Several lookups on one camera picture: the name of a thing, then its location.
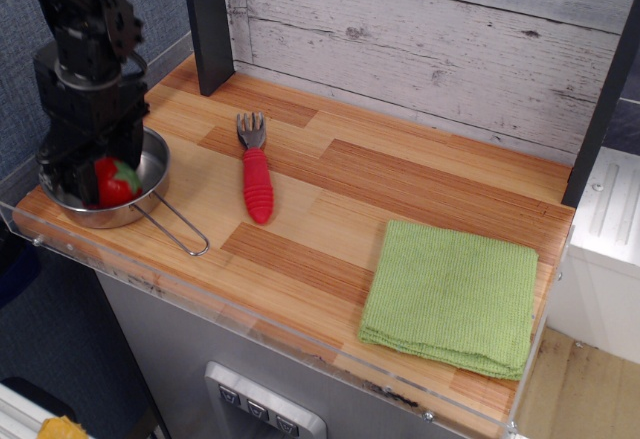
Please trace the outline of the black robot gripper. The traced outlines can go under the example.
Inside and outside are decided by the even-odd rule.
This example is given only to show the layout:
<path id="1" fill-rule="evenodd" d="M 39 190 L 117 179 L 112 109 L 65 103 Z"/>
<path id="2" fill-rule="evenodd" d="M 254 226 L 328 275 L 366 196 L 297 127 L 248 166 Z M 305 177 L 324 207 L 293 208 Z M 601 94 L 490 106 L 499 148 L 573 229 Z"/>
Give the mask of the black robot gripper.
<path id="1" fill-rule="evenodd" d="M 110 156 L 133 170 L 140 164 L 143 117 L 149 112 L 146 83 L 120 75 L 101 84 L 80 78 L 66 83 L 54 42 L 36 53 L 34 70 L 42 108 L 50 119 L 36 154 L 40 178 L 62 186 L 86 208 L 97 208 L 95 161 Z"/>

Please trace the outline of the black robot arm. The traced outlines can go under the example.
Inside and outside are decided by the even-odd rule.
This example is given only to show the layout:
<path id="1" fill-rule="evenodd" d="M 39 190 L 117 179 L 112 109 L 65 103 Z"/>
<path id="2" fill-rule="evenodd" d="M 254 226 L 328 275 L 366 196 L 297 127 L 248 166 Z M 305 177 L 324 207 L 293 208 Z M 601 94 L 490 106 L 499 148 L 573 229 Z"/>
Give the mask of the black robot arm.
<path id="1" fill-rule="evenodd" d="M 37 153 L 40 179 L 89 209 L 127 204 L 143 193 L 143 23 L 128 0 L 37 1 L 53 35 L 34 57 L 50 119 Z"/>

